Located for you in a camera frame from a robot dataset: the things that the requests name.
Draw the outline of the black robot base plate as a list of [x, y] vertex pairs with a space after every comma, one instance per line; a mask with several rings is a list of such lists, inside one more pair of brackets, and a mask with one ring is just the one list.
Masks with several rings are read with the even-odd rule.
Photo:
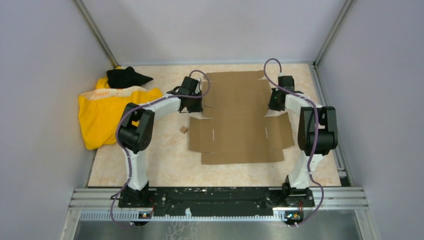
[[270, 216], [274, 208], [314, 207], [315, 200], [283, 199], [280, 187], [148, 187], [149, 203], [130, 208], [151, 208], [154, 216], [195, 217]]

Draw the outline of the brown cardboard box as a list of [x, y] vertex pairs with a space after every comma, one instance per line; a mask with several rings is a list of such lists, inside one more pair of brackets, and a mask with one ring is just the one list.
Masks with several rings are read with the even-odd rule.
[[203, 165], [275, 163], [295, 145], [288, 113], [267, 116], [271, 98], [264, 72], [230, 71], [206, 75], [202, 118], [190, 117], [188, 150]]

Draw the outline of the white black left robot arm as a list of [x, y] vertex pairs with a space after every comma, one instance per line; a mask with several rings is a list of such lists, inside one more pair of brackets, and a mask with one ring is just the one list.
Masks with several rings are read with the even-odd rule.
[[127, 180], [116, 194], [121, 208], [144, 207], [150, 202], [146, 149], [152, 141], [155, 121], [176, 112], [202, 112], [202, 80], [186, 76], [180, 86], [148, 102], [125, 106], [116, 140], [126, 157]]

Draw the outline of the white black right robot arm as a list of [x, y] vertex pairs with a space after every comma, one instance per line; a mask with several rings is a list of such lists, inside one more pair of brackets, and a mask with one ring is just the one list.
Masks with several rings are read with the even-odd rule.
[[301, 154], [292, 172], [282, 185], [281, 199], [287, 206], [310, 199], [311, 176], [320, 161], [338, 145], [336, 109], [313, 102], [295, 90], [291, 75], [278, 75], [278, 84], [271, 90], [268, 108], [290, 110], [299, 117], [297, 145]]

